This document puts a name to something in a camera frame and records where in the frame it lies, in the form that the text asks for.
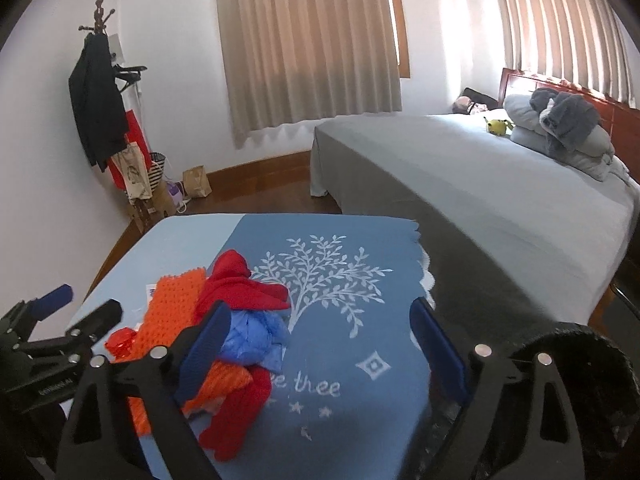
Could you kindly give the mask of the red plastic bag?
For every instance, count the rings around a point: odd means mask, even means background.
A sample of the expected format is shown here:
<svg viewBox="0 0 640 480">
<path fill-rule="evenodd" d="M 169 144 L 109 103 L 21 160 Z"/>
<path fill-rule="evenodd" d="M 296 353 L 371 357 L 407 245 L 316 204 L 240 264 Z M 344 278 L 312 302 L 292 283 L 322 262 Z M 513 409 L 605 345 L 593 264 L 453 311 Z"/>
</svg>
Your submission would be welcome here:
<svg viewBox="0 0 640 480">
<path fill-rule="evenodd" d="M 104 344 L 105 350 L 114 358 L 115 362 L 127 362 L 132 356 L 132 347 L 137 338 L 137 332 L 130 327 L 115 330 Z"/>
</svg>

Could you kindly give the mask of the orange bubble wrap sheet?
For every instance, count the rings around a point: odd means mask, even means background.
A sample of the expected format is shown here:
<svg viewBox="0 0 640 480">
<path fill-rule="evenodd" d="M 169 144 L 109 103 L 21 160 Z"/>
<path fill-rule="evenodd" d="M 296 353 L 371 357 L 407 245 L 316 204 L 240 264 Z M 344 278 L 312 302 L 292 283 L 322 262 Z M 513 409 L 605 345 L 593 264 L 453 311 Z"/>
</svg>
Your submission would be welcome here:
<svg viewBox="0 0 640 480">
<path fill-rule="evenodd" d="M 182 330 L 193 324 L 192 316 L 205 281 L 206 271 L 203 268 L 160 278 L 155 284 L 155 292 L 142 323 L 135 329 L 138 334 L 129 361 L 142 358 L 159 344 L 170 346 Z M 209 411 L 221 404 L 230 393 L 248 386 L 252 381 L 245 367 L 216 361 L 198 395 L 183 405 L 182 412 L 191 415 Z"/>
</svg>

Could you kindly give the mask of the blue plastic bag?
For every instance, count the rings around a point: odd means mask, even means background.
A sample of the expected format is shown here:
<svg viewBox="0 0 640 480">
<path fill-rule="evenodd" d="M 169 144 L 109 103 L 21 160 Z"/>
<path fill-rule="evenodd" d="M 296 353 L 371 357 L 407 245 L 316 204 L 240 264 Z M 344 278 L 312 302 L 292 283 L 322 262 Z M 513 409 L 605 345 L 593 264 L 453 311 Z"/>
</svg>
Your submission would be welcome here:
<svg viewBox="0 0 640 480">
<path fill-rule="evenodd" d="M 276 312 L 234 310 L 217 359 L 245 367 L 258 365 L 271 373 L 280 373 L 290 336 L 284 319 Z"/>
</svg>

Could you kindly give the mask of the black trash bin bag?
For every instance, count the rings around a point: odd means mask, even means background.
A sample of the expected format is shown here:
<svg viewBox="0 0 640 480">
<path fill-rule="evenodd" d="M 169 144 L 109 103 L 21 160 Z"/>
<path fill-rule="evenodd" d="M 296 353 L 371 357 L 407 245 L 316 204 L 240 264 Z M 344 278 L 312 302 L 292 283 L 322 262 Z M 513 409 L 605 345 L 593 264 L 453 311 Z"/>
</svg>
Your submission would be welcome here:
<svg viewBox="0 0 640 480">
<path fill-rule="evenodd" d="M 583 479 L 638 478 L 639 385 L 619 348 L 582 326 L 557 328 L 515 350 L 489 345 L 514 359 L 552 356 L 578 425 Z"/>
</svg>

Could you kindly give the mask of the wooden coat rack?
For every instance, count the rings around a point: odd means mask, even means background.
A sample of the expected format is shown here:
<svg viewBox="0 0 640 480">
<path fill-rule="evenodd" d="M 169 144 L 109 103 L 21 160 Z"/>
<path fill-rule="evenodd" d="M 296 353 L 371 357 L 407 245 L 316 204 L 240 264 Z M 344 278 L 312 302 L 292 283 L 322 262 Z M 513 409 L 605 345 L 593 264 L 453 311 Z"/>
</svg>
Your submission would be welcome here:
<svg viewBox="0 0 640 480">
<path fill-rule="evenodd" d="M 93 23 L 89 26 L 79 26 L 78 29 L 81 32 L 84 32 L 86 37 L 89 34 L 102 34 L 107 36 L 115 82 L 120 96 L 122 97 L 122 102 L 124 102 L 125 110 L 134 111 L 134 114 L 136 114 L 138 118 L 149 152 L 155 152 L 152 150 L 150 142 L 146 138 L 142 122 L 140 82 L 142 81 L 142 74 L 146 71 L 146 67 L 144 65 L 126 66 L 124 62 L 122 62 L 122 56 L 116 51 L 116 39 L 107 35 L 107 22 L 114 13 L 115 11 L 113 9 L 104 9 L 103 0 L 96 0 L 93 10 Z M 108 168 L 106 168 L 104 172 L 111 174 Z M 172 203 L 168 198 L 168 193 L 164 189 L 164 177 L 163 180 L 160 181 L 160 185 L 157 189 L 152 192 L 152 197 L 149 200 L 135 200 L 133 203 L 130 203 L 127 194 L 124 191 L 121 191 L 118 188 L 116 188 L 116 190 L 124 194 L 128 203 L 128 210 L 132 221 L 142 233 L 148 232 L 154 224 L 157 224 L 157 222 L 160 221 L 160 219 L 166 218 L 175 213 L 175 207 L 172 206 Z"/>
</svg>

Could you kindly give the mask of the red sock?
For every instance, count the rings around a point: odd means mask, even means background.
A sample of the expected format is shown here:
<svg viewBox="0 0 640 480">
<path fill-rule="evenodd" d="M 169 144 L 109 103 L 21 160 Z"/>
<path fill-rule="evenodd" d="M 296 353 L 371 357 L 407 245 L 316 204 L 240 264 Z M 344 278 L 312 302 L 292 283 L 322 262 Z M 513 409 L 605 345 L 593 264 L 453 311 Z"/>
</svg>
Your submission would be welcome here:
<svg viewBox="0 0 640 480">
<path fill-rule="evenodd" d="M 224 395 L 209 427 L 198 437 L 215 460 L 228 462 L 239 454 L 248 430 L 271 394 L 272 373 L 282 370 L 283 350 L 288 344 L 284 312 L 290 308 L 288 290 L 252 278 L 243 256 L 233 249 L 213 264 L 196 303 L 193 321 L 200 322 L 215 306 L 230 309 L 230 328 L 217 360 L 243 367 L 250 381 Z"/>
</svg>

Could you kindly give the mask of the blue tree-pattern tablecloth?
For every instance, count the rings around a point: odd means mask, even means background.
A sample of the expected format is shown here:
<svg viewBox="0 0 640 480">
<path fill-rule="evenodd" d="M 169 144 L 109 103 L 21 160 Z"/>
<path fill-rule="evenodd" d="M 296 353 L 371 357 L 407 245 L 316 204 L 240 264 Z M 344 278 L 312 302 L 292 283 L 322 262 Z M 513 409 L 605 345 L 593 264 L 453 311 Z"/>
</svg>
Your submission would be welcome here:
<svg viewBox="0 0 640 480">
<path fill-rule="evenodd" d="M 165 275 L 225 250 L 288 289 L 290 331 L 271 396 L 225 479 L 395 479 L 427 406 L 430 370 L 410 304 L 433 285 L 416 222 L 344 214 L 198 214 L 160 222 L 79 308 L 141 322 Z"/>
</svg>

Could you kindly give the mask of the striped basket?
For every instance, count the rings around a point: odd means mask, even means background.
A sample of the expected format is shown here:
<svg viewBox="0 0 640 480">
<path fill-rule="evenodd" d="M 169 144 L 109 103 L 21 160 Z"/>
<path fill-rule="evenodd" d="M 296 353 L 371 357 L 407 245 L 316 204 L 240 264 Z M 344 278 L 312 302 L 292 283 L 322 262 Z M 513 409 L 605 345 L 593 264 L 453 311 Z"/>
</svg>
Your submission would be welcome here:
<svg viewBox="0 0 640 480">
<path fill-rule="evenodd" d="M 151 152 L 151 166 L 148 169 L 148 177 L 151 187 L 151 192 L 154 192 L 160 185 L 160 181 L 163 180 L 164 169 L 166 164 L 166 157 L 159 152 Z"/>
</svg>

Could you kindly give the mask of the grey sheeted bed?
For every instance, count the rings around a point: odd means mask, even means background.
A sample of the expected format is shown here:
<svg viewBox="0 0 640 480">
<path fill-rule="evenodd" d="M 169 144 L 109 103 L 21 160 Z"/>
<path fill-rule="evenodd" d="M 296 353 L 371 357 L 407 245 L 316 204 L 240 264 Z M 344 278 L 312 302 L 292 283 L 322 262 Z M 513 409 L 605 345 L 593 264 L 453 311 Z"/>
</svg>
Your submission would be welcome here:
<svg viewBox="0 0 640 480">
<path fill-rule="evenodd" d="M 487 290 L 561 322 L 589 320 L 639 215 L 631 178 L 594 180 L 470 116 L 320 122 L 310 174 L 344 214 L 418 224 L 439 304 Z"/>
</svg>

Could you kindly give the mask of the brown paper bag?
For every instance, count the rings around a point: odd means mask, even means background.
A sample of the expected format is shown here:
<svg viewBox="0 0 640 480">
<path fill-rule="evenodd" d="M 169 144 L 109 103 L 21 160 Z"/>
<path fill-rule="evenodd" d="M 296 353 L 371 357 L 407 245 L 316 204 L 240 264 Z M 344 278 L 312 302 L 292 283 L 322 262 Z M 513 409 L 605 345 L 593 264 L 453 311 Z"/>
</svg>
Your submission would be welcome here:
<svg viewBox="0 0 640 480">
<path fill-rule="evenodd" d="M 182 173 L 182 184 L 190 198 L 206 198 L 212 192 L 203 166 L 196 166 Z"/>
</svg>

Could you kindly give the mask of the red hanging bag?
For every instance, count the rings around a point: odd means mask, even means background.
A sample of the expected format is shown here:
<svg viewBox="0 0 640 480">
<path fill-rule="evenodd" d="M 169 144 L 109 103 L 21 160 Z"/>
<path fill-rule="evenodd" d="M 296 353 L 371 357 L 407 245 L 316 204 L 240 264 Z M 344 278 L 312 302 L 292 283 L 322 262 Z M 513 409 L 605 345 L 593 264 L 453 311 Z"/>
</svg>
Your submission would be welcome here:
<svg viewBox="0 0 640 480">
<path fill-rule="evenodd" d="M 107 159 L 107 168 L 114 185 L 127 194 L 128 200 L 146 200 L 152 194 L 149 177 L 151 155 L 134 111 L 127 110 L 125 117 L 125 147 Z"/>
</svg>

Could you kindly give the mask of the dark grey folded blanket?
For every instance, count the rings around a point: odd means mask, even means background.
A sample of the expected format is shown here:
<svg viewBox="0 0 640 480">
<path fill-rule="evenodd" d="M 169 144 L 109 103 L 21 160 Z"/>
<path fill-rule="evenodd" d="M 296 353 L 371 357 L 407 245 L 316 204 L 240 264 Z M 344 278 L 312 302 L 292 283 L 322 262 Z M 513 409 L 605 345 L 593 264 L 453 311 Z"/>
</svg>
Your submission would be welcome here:
<svg viewBox="0 0 640 480">
<path fill-rule="evenodd" d="M 554 159 L 576 151 L 600 125 L 597 109 L 577 93 L 539 88 L 530 97 L 529 105 L 547 133 L 547 153 Z"/>
</svg>

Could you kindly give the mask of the black bag on nightstand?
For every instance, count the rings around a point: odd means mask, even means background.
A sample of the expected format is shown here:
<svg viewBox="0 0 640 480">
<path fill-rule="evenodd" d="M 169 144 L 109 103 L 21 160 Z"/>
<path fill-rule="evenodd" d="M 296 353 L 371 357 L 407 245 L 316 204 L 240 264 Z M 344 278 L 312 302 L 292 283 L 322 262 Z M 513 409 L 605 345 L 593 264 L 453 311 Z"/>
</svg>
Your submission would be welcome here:
<svg viewBox="0 0 640 480">
<path fill-rule="evenodd" d="M 469 98 L 473 103 L 485 105 L 488 110 L 495 110 L 500 107 L 500 102 L 492 96 L 488 96 L 485 93 L 478 92 L 469 87 L 466 87 L 462 91 L 462 96 Z"/>
</svg>

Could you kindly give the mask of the beige left curtain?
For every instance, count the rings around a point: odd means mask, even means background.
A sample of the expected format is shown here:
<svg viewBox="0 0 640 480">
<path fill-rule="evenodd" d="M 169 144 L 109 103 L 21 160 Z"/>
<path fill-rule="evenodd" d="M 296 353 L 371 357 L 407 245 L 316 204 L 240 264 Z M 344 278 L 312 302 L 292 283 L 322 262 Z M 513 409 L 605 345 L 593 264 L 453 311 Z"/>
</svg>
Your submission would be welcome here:
<svg viewBox="0 0 640 480">
<path fill-rule="evenodd" d="M 402 109 L 388 0 L 216 0 L 235 144 L 305 120 Z"/>
</svg>

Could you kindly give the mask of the beige curtain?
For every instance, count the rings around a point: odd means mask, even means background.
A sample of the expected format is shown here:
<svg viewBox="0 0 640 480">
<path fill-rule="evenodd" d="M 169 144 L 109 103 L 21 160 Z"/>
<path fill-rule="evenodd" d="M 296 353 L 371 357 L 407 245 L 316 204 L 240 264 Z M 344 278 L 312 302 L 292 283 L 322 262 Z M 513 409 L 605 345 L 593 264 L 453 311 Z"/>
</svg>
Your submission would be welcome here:
<svg viewBox="0 0 640 480">
<path fill-rule="evenodd" d="M 634 107 L 623 34 L 606 0 L 498 0 L 506 66 Z"/>
<path fill-rule="evenodd" d="M 235 144 L 305 120 L 402 109 L 388 0 L 216 0 Z"/>
</svg>

